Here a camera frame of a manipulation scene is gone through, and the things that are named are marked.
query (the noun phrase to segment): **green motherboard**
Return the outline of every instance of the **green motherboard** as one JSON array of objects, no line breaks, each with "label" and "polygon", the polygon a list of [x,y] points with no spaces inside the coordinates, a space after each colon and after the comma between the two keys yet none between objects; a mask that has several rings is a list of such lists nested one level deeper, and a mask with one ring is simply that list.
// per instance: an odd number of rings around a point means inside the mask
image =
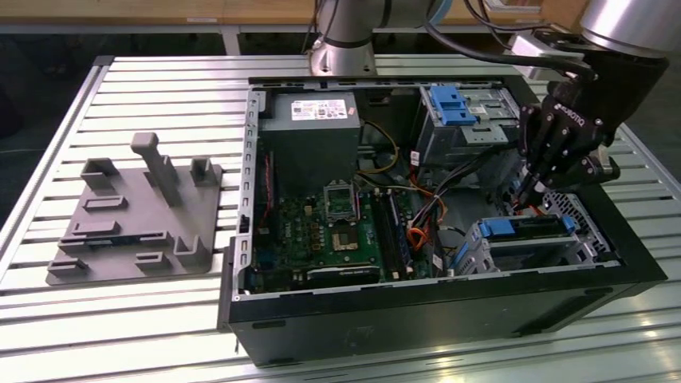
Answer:
[{"label": "green motherboard", "polygon": [[[412,261],[409,248],[393,246],[387,251],[380,241],[385,233],[377,232],[375,211],[377,201],[385,197],[381,193],[359,193],[353,196],[324,194],[307,198],[284,198],[279,200],[276,219],[272,227],[261,229],[256,243],[256,257],[252,264],[256,273],[251,284],[256,293],[288,291],[308,288],[305,284],[309,272],[323,270],[371,270],[375,282],[391,282],[408,278],[399,276],[397,268],[409,270],[409,278],[427,278],[429,266],[419,258]],[[404,233],[407,220],[411,219],[411,202],[405,192],[392,196],[397,207],[397,230]],[[331,213],[352,211],[351,219],[329,219]]]}]

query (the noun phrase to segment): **robotic hand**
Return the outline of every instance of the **robotic hand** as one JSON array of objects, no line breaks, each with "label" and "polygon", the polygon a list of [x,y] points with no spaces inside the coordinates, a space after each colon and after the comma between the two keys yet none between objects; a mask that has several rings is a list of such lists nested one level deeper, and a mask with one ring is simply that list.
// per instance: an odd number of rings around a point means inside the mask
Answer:
[{"label": "robotic hand", "polygon": [[[582,36],[536,31],[516,38],[513,52],[580,60],[592,78],[564,73],[549,84],[541,105],[520,116],[518,150],[525,178],[518,208],[541,203],[548,190],[600,184],[620,177],[606,148],[669,66],[664,58],[681,42],[681,2],[593,0],[582,18]],[[520,69],[540,79],[537,68]]]}]

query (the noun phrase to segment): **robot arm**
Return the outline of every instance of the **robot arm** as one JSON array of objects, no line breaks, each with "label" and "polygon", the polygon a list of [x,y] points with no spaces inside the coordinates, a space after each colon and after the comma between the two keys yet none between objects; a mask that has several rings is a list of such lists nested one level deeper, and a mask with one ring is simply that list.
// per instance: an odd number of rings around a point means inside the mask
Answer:
[{"label": "robot arm", "polygon": [[320,1],[321,35],[309,56],[315,76],[375,76],[373,29],[419,28],[425,14],[437,23],[452,5],[452,0]]}]

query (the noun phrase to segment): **aluminum table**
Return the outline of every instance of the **aluminum table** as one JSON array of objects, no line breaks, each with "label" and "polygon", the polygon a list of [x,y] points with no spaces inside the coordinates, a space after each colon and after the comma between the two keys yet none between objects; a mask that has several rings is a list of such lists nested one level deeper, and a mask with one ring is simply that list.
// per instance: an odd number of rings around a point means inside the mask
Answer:
[{"label": "aluminum table", "polygon": [[[650,381],[681,377],[681,187],[626,127],[605,185],[669,281],[554,334],[259,369],[219,334],[221,255],[235,230],[248,77],[308,74],[300,56],[117,57],[92,67],[0,232],[0,382],[125,381]],[[460,56],[379,56],[383,75],[516,74]],[[532,82],[541,97],[545,86]],[[199,278],[51,287],[56,253],[88,157],[143,166],[129,150],[152,130],[175,165],[212,156],[224,168],[216,256]]]}]

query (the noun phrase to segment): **black cable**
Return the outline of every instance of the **black cable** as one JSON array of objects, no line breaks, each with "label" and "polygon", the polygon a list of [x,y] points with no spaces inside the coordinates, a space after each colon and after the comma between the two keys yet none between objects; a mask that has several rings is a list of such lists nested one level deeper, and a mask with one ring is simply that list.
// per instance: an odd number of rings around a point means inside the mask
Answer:
[{"label": "black cable", "polygon": [[[489,14],[488,14],[488,9],[485,8],[485,3],[484,3],[484,0],[477,0],[477,7],[480,8],[480,12],[482,13],[480,16],[482,16],[482,18],[485,19],[485,21],[489,21]],[[506,48],[508,50],[510,50],[510,45],[508,45],[504,40],[501,39],[501,36],[498,35],[498,32],[497,30],[492,27],[492,26],[488,26],[488,29],[489,29],[489,33],[492,34],[492,37],[493,39],[497,41],[497,43],[504,47]]]},{"label": "black cable", "polygon": [[327,36],[329,36],[331,26],[332,26],[333,21],[336,19],[336,11],[339,10],[339,3],[340,2],[341,2],[341,0],[336,0],[336,4],[333,5],[333,12],[331,12],[329,25],[327,26],[327,31],[324,32],[324,35],[323,35],[324,38]]},{"label": "black cable", "polygon": [[445,230],[448,231],[455,231],[459,235],[461,235],[462,237],[466,236],[466,232],[464,230],[461,230],[459,227],[448,227]]},{"label": "black cable", "polygon": [[584,64],[576,61],[568,61],[560,58],[549,57],[528,57],[514,56],[508,54],[494,54],[480,52],[466,46],[459,44],[451,40],[431,24],[427,18],[424,18],[424,28],[428,34],[449,49],[456,50],[460,54],[466,57],[474,58],[476,60],[493,62],[496,64],[520,65],[520,66],[538,66],[541,68],[549,68],[562,72],[577,74],[586,81],[594,79],[594,71]]},{"label": "black cable", "polygon": [[[470,12],[470,15],[480,21],[480,23],[486,25],[489,28],[494,28],[496,30],[506,30],[506,31],[510,31],[510,32],[517,32],[517,31],[521,31],[521,30],[538,30],[540,28],[546,28],[546,27],[550,26],[550,24],[548,24],[545,22],[542,22],[540,24],[529,24],[529,25],[525,24],[522,26],[500,26],[498,24],[494,24],[489,20],[485,20],[482,15],[476,12],[476,9],[470,5],[470,0],[464,0],[464,5],[468,8],[468,12]],[[484,10],[484,5],[482,4],[481,4],[480,8],[481,8],[481,11],[484,13],[486,13],[486,10]]]},{"label": "black cable", "polygon": [[412,227],[417,227],[424,223],[424,218],[428,216],[428,214],[432,212],[433,208],[437,206],[437,198],[441,198],[447,191],[449,190],[449,185],[452,183],[459,183],[469,174],[474,173],[485,164],[488,159],[492,156],[496,156],[505,150],[510,150],[517,145],[517,141],[510,141],[508,144],[497,145],[490,148],[488,148],[485,151],[482,151],[477,156],[474,156],[468,162],[459,165],[455,170],[449,172],[445,179],[437,185],[436,190],[433,191],[433,198],[431,198],[431,201],[428,204],[421,208],[421,210],[416,213],[415,216],[415,222],[412,223]]},{"label": "black cable", "polygon": [[305,47],[308,46],[309,34],[312,33],[312,29],[315,28],[315,32],[317,32],[317,17],[320,16],[321,2],[324,0],[315,0],[315,12],[312,13],[312,18],[309,19],[308,24],[308,32],[305,33],[305,39],[303,40],[303,48],[300,49],[300,53],[305,53]]}]

